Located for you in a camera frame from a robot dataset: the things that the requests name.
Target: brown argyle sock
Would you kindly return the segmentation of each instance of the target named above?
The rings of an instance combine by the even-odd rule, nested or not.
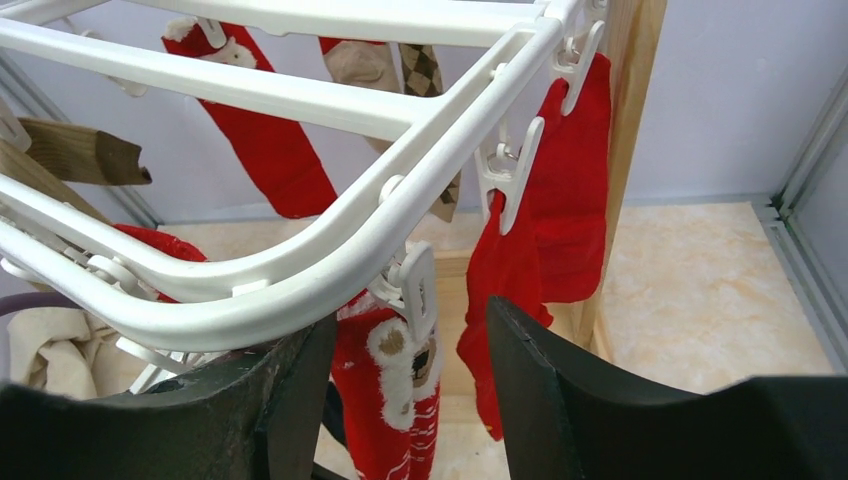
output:
[[[403,73],[403,93],[417,97],[437,97],[445,92],[442,84],[442,71],[432,45],[398,45]],[[430,207],[430,213],[446,222],[453,219],[459,202],[459,180],[457,173],[448,184],[439,199]]]

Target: red christmas stocking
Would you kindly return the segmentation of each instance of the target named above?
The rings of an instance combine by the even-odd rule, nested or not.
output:
[[[347,446],[362,480],[427,480],[435,452],[437,333],[414,345],[394,310],[369,293],[338,312],[332,375],[344,404]]]
[[[508,298],[539,323],[549,327],[553,317],[542,305],[539,283],[539,256],[530,218],[530,205],[525,194],[515,224],[506,235],[500,234],[500,217],[506,197],[494,192],[489,222],[471,254],[466,282],[468,313],[466,328],[459,337],[456,350],[474,377],[477,413],[495,439],[503,438],[489,338],[486,332],[486,304],[492,296]]]
[[[220,49],[209,45],[195,18],[172,21],[162,43],[176,55],[274,71],[247,29],[226,23],[221,26],[227,43]],[[335,201],[336,192],[298,122],[199,101],[278,214],[286,218],[319,215]]]
[[[577,105],[560,113],[568,93],[556,80],[539,111],[545,130],[525,198],[536,232],[542,301],[585,300],[598,288],[606,247],[610,61],[595,55]]]
[[[179,238],[169,235],[165,232],[159,232],[157,230],[151,230],[149,228],[142,227],[134,227],[132,225],[114,225],[115,228],[120,230],[121,232],[135,238],[140,242],[144,242],[147,245],[159,250],[162,253],[170,255],[174,258],[179,258],[180,260],[187,260],[189,262],[205,262],[206,255],[203,254],[197,247],[194,245],[184,242]],[[176,300],[168,297],[167,295],[160,293],[159,301],[166,303],[177,303]]]

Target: wooden frame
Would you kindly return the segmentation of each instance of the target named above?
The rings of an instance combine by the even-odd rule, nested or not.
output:
[[[604,272],[615,240],[616,226],[624,202],[636,137],[645,106],[654,57],[659,44],[666,0],[613,0],[605,38],[605,52],[612,62],[612,127],[607,197],[607,247]],[[575,343],[597,353],[604,348],[601,285],[592,297],[571,308],[579,309],[572,326]]]

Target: white plastic drying rack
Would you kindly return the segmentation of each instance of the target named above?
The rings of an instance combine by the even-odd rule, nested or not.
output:
[[[523,148],[513,154],[518,145],[506,138],[501,119],[539,69],[568,80],[563,112],[570,112],[597,49],[607,3],[133,2],[195,15],[213,27],[226,21],[272,35],[488,49],[444,95],[417,98],[39,26],[106,0],[24,0],[0,8],[0,47],[113,79],[395,142],[306,230],[265,251],[221,262],[171,258],[0,175],[4,269],[52,285],[133,342],[179,352],[230,350],[282,337],[330,314],[365,287],[405,313],[416,332],[429,331],[436,311],[432,250],[418,244],[407,252],[405,240],[472,153],[481,190],[498,189],[507,196],[503,231],[508,231],[544,122],[531,122]],[[208,36],[215,34],[214,28],[207,30]],[[25,150],[26,133],[6,110],[0,112],[0,135]],[[490,139],[499,123],[499,138]],[[492,170],[488,161],[495,156],[517,159],[515,171]],[[183,303],[157,303],[139,281]]]

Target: marble floor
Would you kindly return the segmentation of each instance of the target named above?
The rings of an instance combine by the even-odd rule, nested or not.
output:
[[[473,218],[454,230],[427,225],[438,231],[436,248],[454,249],[473,245],[480,227]],[[166,230],[223,259],[301,228],[260,222],[235,235],[231,226]],[[625,208],[604,308],[616,363],[678,388],[709,392],[754,374],[832,371],[750,204]],[[432,478],[508,479],[503,444],[468,418],[443,419]],[[323,430],[316,459],[356,478],[346,451]]]

